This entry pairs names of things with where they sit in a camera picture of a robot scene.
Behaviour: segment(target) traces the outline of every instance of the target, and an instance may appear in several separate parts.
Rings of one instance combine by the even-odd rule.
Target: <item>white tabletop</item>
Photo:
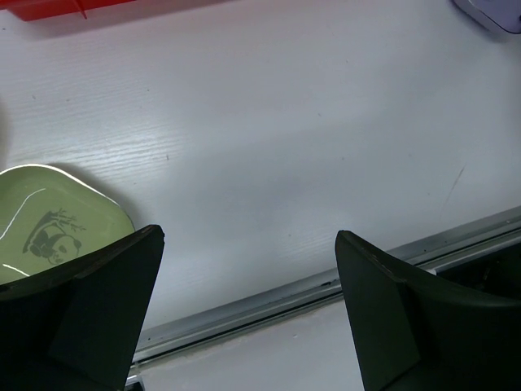
[[[335,267],[339,229],[387,249],[519,205],[518,42],[445,1],[173,3],[0,13],[0,168],[163,227],[145,327]]]

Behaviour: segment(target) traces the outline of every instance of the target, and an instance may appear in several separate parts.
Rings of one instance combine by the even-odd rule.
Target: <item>panda logo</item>
[[[78,258],[81,242],[72,234],[84,231],[74,216],[60,209],[47,212],[34,227],[25,242],[23,253],[30,251],[36,257],[45,258],[51,265],[59,265]]]

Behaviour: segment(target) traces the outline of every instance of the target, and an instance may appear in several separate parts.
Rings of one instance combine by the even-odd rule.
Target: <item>scratch mark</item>
[[[459,172],[458,176],[456,177],[456,180],[454,181],[453,186],[450,188],[449,194],[447,195],[447,198],[445,199],[445,202],[443,203],[443,206],[441,207],[440,219],[441,219],[441,215],[443,214],[443,212],[445,210],[445,207],[449,203],[450,196],[453,194],[454,189],[456,188],[456,185],[458,184],[460,178],[463,175],[463,171],[465,171],[465,168],[466,168],[466,163],[463,165],[463,168],[461,169],[461,171]]]

